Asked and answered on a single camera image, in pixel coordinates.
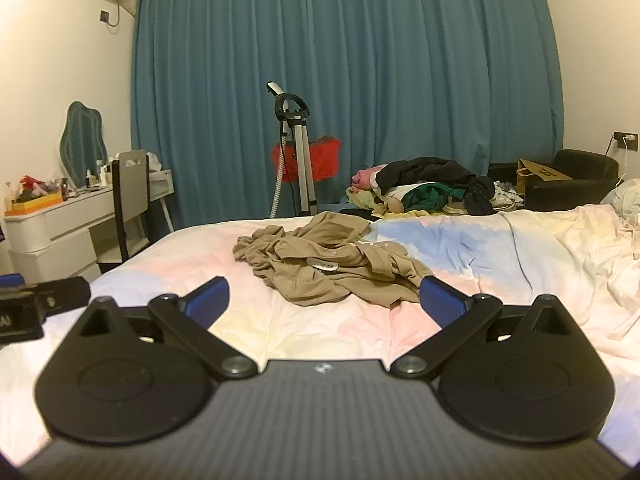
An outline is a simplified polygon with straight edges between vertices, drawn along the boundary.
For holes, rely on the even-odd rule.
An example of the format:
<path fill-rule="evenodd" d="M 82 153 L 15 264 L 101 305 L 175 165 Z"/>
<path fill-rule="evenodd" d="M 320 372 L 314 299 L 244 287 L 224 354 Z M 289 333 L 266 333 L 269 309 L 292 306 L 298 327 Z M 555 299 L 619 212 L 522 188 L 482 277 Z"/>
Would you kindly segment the tan khaki jacket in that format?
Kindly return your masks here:
<path fill-rule="evenodd" d="M 350 295 L 386 308 L 416 304 L 422 281 L 433 272 L 401 244 L 365 240 L 371 228 L 363 218 L 322 212 L 293 231 L 272 224 L 241 236 L 232 254 L 299 307 Z"/>

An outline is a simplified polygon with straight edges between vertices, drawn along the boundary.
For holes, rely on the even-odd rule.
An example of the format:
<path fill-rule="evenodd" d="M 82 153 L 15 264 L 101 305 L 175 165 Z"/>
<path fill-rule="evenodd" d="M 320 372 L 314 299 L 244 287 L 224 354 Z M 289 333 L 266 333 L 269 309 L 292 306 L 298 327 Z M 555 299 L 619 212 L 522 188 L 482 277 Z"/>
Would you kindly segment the pile of mixed clothes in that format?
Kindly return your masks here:
<path fill-rule="evenodd" d="M 452 159 L 417 157 L 358 171 L 345 191 L 350 214 L 372 220 L 489 216 L 516 211 L 524 198 L 511 182 L 478 176 Z"/>

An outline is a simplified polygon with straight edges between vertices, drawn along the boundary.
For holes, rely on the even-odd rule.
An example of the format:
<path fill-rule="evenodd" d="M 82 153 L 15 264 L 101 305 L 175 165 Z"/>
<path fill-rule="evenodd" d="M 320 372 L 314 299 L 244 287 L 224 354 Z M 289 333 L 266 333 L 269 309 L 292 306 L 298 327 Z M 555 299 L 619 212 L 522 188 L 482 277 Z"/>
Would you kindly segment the white vanity desk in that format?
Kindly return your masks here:
<path fill-rule="evenodd" d="M 122 262 L 110 188 L 7 218 L 4 232 L 13 270 L 28 282 L 74 275 L 91 282 Z"/>

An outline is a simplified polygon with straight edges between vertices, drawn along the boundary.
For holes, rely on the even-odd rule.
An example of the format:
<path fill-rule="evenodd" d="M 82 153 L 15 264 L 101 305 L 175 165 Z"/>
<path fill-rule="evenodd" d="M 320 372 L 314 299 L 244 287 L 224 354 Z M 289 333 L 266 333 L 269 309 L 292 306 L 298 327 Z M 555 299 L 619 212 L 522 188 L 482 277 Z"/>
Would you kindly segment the orange tray with cosmetics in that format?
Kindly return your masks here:
<path fill-rule="evenodd" d="M 24 176 L 18 182 L 6 181 L 4 185 L 4 213 L 9 217 L 26 216 L 62 201 L 61 187 L 55 180 Z"/>

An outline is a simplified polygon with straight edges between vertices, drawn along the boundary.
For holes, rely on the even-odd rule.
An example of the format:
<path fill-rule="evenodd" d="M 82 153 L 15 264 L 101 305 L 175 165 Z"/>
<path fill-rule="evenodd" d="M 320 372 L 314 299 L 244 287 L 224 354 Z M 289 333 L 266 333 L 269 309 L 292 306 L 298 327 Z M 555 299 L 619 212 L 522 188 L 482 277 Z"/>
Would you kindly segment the pastel bed duvet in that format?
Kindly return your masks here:
<path fill-rule="evenodd" d="M 170 234 L 92 283 L 96 296 L 143 306 L 163 292 L 186 294 L 214 276 L 231 287 L 213 333 L 258 363 L 272 359 L 393 361 L 431 336 L 416 304 L 393 309 L 350 297 L 301 308 L 236 261 L 236 241 L 258 220 L 194 226 Z M 441 280 L 506 304 L 552 294 L 610 369 L 616 399 L 601 441 L 625 462 L 639 459 L 639 233 L 608 205 L 525 210 L 490 217 L 422 217 L 378 222 L 372 240 L 403 244 Z"/>

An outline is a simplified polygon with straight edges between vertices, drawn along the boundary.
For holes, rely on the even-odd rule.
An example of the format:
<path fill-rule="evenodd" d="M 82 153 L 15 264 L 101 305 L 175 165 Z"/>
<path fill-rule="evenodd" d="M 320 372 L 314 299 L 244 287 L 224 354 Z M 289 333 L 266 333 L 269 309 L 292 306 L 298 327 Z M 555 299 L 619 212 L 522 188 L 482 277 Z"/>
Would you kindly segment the grey black chair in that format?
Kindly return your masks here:
<path fill-rule="evenodd" d="M 145 150 L 121 152 L 112 162 L 114 240 L 100 240 L 98 266 L 108 271 L 120 266 L 151 244 L 144 214 L 150 204 L 149 159 Z"/>

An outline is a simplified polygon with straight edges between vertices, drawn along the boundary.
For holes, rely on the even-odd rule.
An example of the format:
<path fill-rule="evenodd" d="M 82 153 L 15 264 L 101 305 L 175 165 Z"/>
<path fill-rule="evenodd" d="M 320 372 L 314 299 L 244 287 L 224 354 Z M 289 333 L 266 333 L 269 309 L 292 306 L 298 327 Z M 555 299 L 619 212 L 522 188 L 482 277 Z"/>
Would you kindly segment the wavy teal framed mirror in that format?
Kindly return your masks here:
<path fill-rule="evenodd" d="M 58 150 L 70 182 L 75 188 L 83 188 L 86 172 L 90 170 L 96 176 L 98 162 L 107 162 L 100 112 L 79 101 L 70 104 Z"/>

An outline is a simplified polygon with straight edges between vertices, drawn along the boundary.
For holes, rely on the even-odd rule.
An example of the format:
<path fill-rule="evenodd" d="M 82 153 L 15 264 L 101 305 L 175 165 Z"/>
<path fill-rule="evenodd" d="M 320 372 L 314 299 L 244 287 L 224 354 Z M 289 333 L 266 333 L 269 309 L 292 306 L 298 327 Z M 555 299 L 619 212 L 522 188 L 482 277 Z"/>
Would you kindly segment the red cloth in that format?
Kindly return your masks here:
<path fill-rule="evenodd" d="M 309 143 L 312 177 L 314 182 L 320 182 L 335 177 L 340 169 L 338 152 L 341 141 L 333 136 L 322 138 Z M 274 170 L 278 170 L 280 157 L 283 159 L 283 181 L 286 183 L 298 180 L 297 153 L 293 142 L 286 142 L 284 146 L 276 145 L 271 150 Z"/>

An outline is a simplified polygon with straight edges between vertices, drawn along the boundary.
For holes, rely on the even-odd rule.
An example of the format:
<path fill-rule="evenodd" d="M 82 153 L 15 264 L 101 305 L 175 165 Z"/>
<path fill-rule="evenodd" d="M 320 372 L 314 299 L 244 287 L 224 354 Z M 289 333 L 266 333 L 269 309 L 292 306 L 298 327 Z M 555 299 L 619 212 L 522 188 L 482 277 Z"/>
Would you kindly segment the garment steamer stand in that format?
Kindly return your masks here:
<path fill-rule="evenodd" d="M 274 114 L 280 125 L 278 144 L 280 152 L 269 218 L 277 217 L 286 170 L 285 142 L 288 138 L 293 140 L 299 192 L 299 214 L 313 216 L 318 212 L 318 204 L 307 131 L 307 119 L 310 117 L 308 105 L 300 96 L 285 92 L 274 81 L 268 81 L 266 89 L 274 97 Z"/>

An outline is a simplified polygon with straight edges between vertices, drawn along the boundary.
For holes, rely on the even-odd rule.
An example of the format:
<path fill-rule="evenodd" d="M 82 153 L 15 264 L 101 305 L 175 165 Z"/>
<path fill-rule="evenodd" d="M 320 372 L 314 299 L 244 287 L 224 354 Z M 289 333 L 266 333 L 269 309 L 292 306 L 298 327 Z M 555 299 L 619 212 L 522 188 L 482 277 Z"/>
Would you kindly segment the teal curtain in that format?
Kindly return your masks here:
<path fill-rule="evenodd" d="M 482 174 L 563 143 L 547 0 L 138 0 L 132 142 L 172 170 L 177 226 L 268 214 L 271 81 L 341 142 L 322 203 L 382 162 Z"/>

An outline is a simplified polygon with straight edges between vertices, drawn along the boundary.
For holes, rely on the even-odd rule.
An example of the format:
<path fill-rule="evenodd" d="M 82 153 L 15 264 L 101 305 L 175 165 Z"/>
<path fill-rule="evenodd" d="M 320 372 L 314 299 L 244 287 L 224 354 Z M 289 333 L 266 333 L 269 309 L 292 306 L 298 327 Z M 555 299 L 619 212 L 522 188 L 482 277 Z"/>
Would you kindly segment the wall power socket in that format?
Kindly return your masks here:
<path fill-rule="evenodd" d="M 638 133 L 614 132 L 613 139 L 619 150 L 638 152 L 639 151 L 639 135 Z"/>

